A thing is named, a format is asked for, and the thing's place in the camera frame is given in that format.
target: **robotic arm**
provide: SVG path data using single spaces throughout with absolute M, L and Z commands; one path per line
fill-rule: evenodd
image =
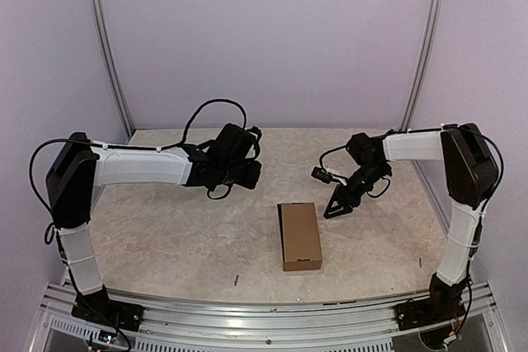
M 174 144 L 163 148 L 118 146 L 90 141 L 75 133 L 57 156 L 46 177 L 49 207 L 57 230 L 59 252 L 77 292 L 75 317 L 137 331 L 143 308 L 113 301 L 92 247 L 88 223 L 93 187 L 116 183 L 170 183 L 185 187 L 218 185 L 254 189 L 261 171 L 256 161 L 261 131 L 227 124 L 215 140 L 200 145 Z
M 450 320 L 453 313 L 464 315 L 461 294 L 469 282 L 469 261 L 479 246 L 485 207 L 499 181 L 497 164 L 477 126 L 445 125 L 374 137 L 355 134 L 345 149 L 360 166 L 351 177 L 344 180 L 323 167 L 312 172 L 321 181 L 337 182 L 325 218 L 349 214 L 359 206 L 363 194 L 372 191 L 379 179 L 392 175 L 391 161 L 444 162 L 451 197 L 444 255 L 432 276 L 430 297 L 400 304 L 396 315 L 400 330 Z

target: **white zip tie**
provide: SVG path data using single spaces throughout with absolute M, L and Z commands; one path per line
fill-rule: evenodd
M 331 173 L 334 176 L 339 176 L 339 172 L 335 169 L 326 167 L 324 170 L 326 171 L 326 173 Z
M 89 256 L 89 257 L 83 257 L 82 259 L 79 259 L 79 260 L 68 260 L 68 258 L 66 259 L 63 259 L 61 258 L 60 260 L 68 266 L 68 268 L 70 268 L 70 265 L 71 264 L 78 264 L 78 263 L 82 263 L 84 261 L 88 261 L 88 260 L 91 260 L 91 259 L 94 259 L 95 258 L 95 255 L 92 255 L 92 256 Z
M 479 247 L 480 246 L 480 242 L 476 245 L 466 245 L 465 243 L 462 243 L 460 241 L 457 241 L 456 239 L 454 239 L 451 235 L 447 235 L 447 239 L 450 239 L 451 241 L 453 241 L 454 243 L 456 243 L 457 245 L 460 245 L 462 247 L 468 247 L 470 249 L 474 248 L 474 247 Z

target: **cable tie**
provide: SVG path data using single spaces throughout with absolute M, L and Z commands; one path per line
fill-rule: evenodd
M 465 243 L 463 242 L 460 242 L 460 241 L 457 241 L 456 239 L 454 239 L 451 235 L 447 235 L 447 239 L 450 239 L 451 241 L 453 241 L 454 243 L 456 243 L 457 245 L 460 245 L 462 247 L 468 247 L 469 249 L 473 249 L 475 247 L 479 247 L 480 246 L 480 242 L 477 243 L 476 245 L 466 245 Z
M 339 172 L 336 171 L 335 169 L 332 169 L 332 168 L 329 168 L 329 167 L 326 167 L 326 169 L 324 169 L 326 173 L 329 173 L 330 175 L 332 176 L 340 176 L 339 175 Z

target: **marble table surface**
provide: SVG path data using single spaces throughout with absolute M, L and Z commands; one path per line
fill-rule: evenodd
M 201 143 L 218 132 L 193 129 L 187 142 Z M 239 303 L 351 301 L 428 287 L 445 237 L 409 162 L 391 163 L 392 185 L 382 197 L 365 197 L 352 214 L 327 220 L 323 212 L 333 185 L 310 172 L 322 152 L 345 144 L 359 130 L 262 132 L 262 175 L 255 190 L 235 186 L 227 199 L 213 201 L 205 188 L 107 186 L 90 223 L 106 286 Z M 130 143 L 163 145 L 179 141 L 181 134 L 140 130 Z M 344 151 L 325 162 L 345 175 L 357 168 Z M 383 189 L 384 182 L 379 184 L 374 193 Z M 283 272 L 280 202 L 315 203 L 321 270 Z

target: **aluminum rail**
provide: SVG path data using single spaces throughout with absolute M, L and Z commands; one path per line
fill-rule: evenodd
M 103 12 L 102 0 L 90 0 L 92 5 L 93 21 L 95 23 L 97 38 L 101 47 L 101 54 L 105 62 L 106 73 L 111 86 L 111 93 L 114 97 L 115 105 L 123 129 L 126 133 L 126 138 L 132 138 L 135 128 L 130 116 L 129 107 L 126 104 L 125 94 L 121 87 L 120 79 L 117 74 L 116 62 L 110 46 L 110 39 L 106 29 L 105 14 Z
M 417 332 L 417 329 L 399 331 L 393 309 L 410 298 L 428 295 L 423 291 L 346 303 L 246 304 L 109 292 L 113 299 L 145 307 L 139 332 L 125 332 L 135 345 L 133 350 L 142 351 L 163 351 L 164 345 L 166 348 L 167 345 L 187 345 L 188 350 L 207 351 L 321 350 L 329 347 L 335 350 L 343 345 L 384 341 L 388 337 Z M 465 292 L 463 299 L 466 305 L 468 297 Z M 111 331 L 105 326 L 71 317 L 74 300 L 75 291 L 71 285 L 51 284 L 40 310 L 50 317 L 68 320 L 78 328 L 90 326 L 95 332 Z M 495 307 L 488 284 L 474 285 L 469 316 L 491 312 Z M 79 330 L 70 332 L 84 337 Z
M 412 78 L 412 89 L 409 94 L 407 105 L 405 106 L 402 123 L 399 126 L 400 131 L 406 131 L 409 129 L 411 122 L 413 121 L 413 116 L 418 104 L 418 97 L 420 96 L 423 81 L 426 76 L 432 46 L 435 41 L 436 26 L 438 25 L 441 3 L 442 0 L 431 0 L 429 2 L 429 11 L 427 13 L 426 29 L 422 38 L 422 47 L 420 48 L 418 63 Z

